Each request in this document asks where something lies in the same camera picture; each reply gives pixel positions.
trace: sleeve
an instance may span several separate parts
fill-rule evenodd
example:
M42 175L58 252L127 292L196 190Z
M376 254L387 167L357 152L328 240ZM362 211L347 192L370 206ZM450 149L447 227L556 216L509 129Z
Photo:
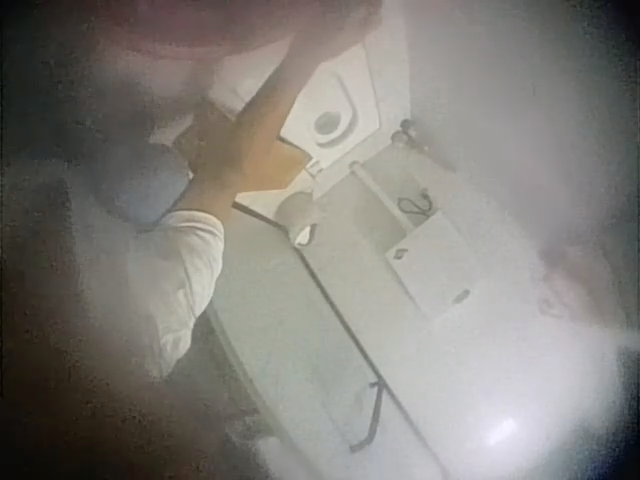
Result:
M222 270L224 229L215 217L176 211L134 241L128 262L131 294L145 322L147 369L164 377L191 345Z

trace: wall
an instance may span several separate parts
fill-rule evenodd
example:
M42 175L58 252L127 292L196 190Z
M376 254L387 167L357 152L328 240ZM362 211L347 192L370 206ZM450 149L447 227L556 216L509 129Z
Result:
M405 1L422 138L545 240L637 198L636 57L594 4Z
M540 316L535 248L508 212L395 147L364 166L392 197L427 187L490 277L429 322L386 263L404 231L379 201L354 176L320 199L326 217L307 256L453 477L516 477L576 430L607 425L619 400L615 349Z

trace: toilet paper roll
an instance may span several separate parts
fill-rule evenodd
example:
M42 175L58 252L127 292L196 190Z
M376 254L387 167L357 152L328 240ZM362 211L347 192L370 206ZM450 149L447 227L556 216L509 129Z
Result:
M289 232L289 240L296 247L304 247L313 241L321 211L310 192L296 192L285 198L276 210L274 219Z

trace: wire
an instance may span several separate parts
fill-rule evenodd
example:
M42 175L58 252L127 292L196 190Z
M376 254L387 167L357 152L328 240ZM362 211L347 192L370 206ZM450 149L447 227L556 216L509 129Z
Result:
M427 203L427 208L421 207L410 198L399 197L397 202L398 210L407 215L420 215L421 217L429 218L433 210L433 202L428 195L423 194L422 198Z

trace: toilet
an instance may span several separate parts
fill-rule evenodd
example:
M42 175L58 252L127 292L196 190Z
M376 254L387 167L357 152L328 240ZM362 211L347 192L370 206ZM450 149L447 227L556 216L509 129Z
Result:
M286 53L278 42L224 60L211 98L235 114L255 95ZM316 70L300 93L281 136L306 150L323 170L380 127L367 54L357 45Z

